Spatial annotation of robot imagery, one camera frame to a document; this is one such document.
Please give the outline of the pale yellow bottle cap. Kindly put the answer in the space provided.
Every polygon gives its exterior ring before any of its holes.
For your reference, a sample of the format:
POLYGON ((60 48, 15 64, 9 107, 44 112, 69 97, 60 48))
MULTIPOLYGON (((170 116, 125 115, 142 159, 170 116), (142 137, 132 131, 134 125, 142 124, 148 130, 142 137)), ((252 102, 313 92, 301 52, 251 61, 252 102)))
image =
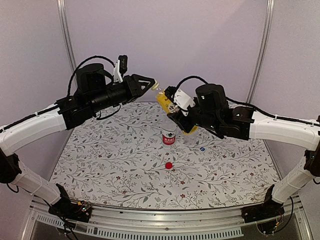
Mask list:
POLYGON ((160 87, 160 84, 157 80, 154 80, 154 85, 151 87, 152 91, 157 90, 160 87))

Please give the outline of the clear plastic bottle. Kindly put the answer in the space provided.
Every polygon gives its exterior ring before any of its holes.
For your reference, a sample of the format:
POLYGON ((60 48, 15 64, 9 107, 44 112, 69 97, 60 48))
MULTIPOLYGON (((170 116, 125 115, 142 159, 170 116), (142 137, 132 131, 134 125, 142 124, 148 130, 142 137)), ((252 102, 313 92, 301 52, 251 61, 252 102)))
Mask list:
POLYGON ((196 143, 197 130, 186 133, 183 131, 183 144, 186 146, 193 146, 196 143))

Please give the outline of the red cap water bottle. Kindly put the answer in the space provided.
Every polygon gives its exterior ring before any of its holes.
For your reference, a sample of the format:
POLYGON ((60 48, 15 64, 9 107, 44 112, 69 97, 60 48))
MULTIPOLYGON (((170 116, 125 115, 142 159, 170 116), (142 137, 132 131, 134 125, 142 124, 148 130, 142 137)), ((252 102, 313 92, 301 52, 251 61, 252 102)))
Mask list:
POLYGON ((161 125, 162 144, 165 149, 171 149, 176 143, 176 130, 177 125, 166 118, 161 125))

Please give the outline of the yellow juice bottle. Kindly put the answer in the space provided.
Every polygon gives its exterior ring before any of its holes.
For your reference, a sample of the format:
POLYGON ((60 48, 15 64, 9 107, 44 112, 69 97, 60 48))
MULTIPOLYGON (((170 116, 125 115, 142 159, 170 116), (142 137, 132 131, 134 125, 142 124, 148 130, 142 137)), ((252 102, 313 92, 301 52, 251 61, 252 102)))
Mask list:
POLYGON ((167 114, 167 117, 183 131, 185 135, 191 135, 198 130, 198 126, 192 122, 190 109, 196 106, 195 100, 182 91, 180 88, 171 100, 165 93, 170 94, 170 90, 175 88, 168 87, 166 90, 157 88, 156 100, 167 114))

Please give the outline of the red bottle cap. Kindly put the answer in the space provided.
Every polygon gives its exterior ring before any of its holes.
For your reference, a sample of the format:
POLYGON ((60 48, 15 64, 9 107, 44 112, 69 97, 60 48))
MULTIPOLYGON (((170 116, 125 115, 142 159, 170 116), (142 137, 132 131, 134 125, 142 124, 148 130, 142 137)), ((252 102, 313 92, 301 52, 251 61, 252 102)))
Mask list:
POLYGON ((165 164, 165 168, 166 169, 172 169, 173 168, 173 164, 171 163, 171 162, 167 162, 166 164, 165 164))

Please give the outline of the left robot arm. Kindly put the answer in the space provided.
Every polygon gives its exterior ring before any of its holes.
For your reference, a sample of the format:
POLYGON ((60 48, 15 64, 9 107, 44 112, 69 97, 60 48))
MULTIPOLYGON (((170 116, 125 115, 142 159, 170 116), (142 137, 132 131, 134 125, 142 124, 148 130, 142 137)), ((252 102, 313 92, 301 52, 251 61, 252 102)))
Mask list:
POLYGON ((76 70, 77 89, 47 108, 0 128, 0 182, 23 188, 42 198, 63 216, 74 213, 64 188, 30 170, 16 151, 48 135, 74 129, 109 107, 125 105, 142 97, 157 84, 153 78, 126 75, 126 64, 116 62, 113 73, 101 63, 76 70))

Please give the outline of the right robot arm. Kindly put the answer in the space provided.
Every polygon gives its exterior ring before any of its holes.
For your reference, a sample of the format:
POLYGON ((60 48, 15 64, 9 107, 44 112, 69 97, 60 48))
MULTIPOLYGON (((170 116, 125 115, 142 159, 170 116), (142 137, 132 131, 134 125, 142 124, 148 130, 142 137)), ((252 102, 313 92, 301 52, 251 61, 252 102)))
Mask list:
POLYGON ((293 170, 265 191, 258 213, 269 218, 291 195, 320 175, 320 122, 267 113, 249 103, 229 107, 222 85, 203 84, 194 98, 178 87, 169 86, 165 96, 178 111, 167 116, 186 133, 201 127, 220 139, 270 140, 302 147, 305 153, 293 170))

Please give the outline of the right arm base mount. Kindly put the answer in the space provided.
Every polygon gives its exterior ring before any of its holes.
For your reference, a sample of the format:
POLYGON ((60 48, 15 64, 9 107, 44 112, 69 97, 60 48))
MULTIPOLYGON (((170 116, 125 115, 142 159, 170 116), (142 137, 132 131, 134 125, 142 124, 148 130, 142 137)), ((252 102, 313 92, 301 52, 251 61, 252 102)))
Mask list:
POLYGON ((272 199, 274 184, 267 189, 264 200, 261 204, 243 207, 241 217, 245 223, 257 222, 269 218, 280 217, 280 220, 265 221, 257 224, 257 229, 264 235, 274 234, 280 225, 280 221, 285 213, 283 203, 277 203, 272 199))

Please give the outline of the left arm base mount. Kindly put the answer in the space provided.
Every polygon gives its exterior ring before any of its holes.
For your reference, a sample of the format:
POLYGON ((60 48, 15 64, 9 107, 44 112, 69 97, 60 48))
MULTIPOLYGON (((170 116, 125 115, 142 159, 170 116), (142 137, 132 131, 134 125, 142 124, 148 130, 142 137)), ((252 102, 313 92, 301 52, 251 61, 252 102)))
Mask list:
POLYGON ((83 200, 77 203, 72 202, 66 190, 59 184, 56 184, 56 186, 60 191, 60 199, 57 203, 50 205, 48 213, 57 217, 88 223, 92 214, 92 205, 83 200))

